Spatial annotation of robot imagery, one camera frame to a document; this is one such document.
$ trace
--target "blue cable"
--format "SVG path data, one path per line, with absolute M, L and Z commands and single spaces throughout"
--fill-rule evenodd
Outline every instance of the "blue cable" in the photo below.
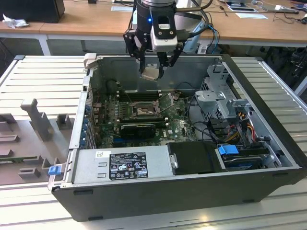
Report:
M 213 48 L 213 50 L 212 50 L 212 54 L 213 54 L 214 51 L 215 51 L 215 49 L 216 49 L 216 47 L 217 47 L 218 38 L 217 38 L 217 32 L 216 32 L 216 30 L 215 30 L 212 26 L 210 26 L 210 25 L 209 25 L 209 28 L 212 29 L 212 31 L 213 31 L 213 33 L 214 33 L 214 36 L 215 36 L 215 46 L 214 46 L 214 48 Z

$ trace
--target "blue plastic clip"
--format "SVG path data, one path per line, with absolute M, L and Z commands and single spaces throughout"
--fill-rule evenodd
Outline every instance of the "blue plastic clip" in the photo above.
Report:
M 218 148 L 221 155 L 239 154 L 235 145 L 222 145 Z
M 56 165 L 49 167 L 48 174 L 49 175 L 61 175 L 62 166 Z

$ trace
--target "wooden desk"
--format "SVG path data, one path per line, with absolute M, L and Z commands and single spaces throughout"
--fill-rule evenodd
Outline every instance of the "wooden desk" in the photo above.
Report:
M 290 7 L 286 0 L 266 0 L 266 2 L 282 4 Z M 273 22 L 274 13 L 263 13 L 268 19 L 243 19 L 217 0 L 213 1 L 206 11 L 211 12 L 214 27 L 220 33 L 220 44 L 248 46 L 291 46 L 304 47 L 307 43 L 307 25 L 294 22 Z M 112 3 L 98 2 L 88 4 L 87 1 L 74 2 L 64 0 L 65 14 L 59 23 L 31 23 L 29 27 L 11 29 L 0 24 L 0 37 L 22 37 L 38 39 L 45 55 L 50 55 L 48 39 L 69 40 L 111 40 L 123 41 L 131 12 L 111 11 Z M 228 17 L 217 5 L 223 5 Z M 287 14 L 289 17 L 303 18 L 299 15 Z M 201 43 L 207 44 L 213 37 L 208 30 L 201 34 Z
M 45 23 L 43 34 L 121 36 L 126 31 L 131 12 L 111 11 L 112 3 L 65 0 L 65 13 L 57 24 Z

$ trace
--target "computer case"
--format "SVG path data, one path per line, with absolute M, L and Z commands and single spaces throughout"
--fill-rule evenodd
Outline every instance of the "computer case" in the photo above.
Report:
M 2 0 L 2 14 L 13 19 L 25 19 L 27 22 L 58 23 L 64 14 L 63 0 Z

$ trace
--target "power supply label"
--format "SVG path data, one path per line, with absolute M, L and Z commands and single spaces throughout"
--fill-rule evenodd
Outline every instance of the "power supply label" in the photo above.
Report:
M 148 177 L 145 152 L 110 154 L 110 180 Z

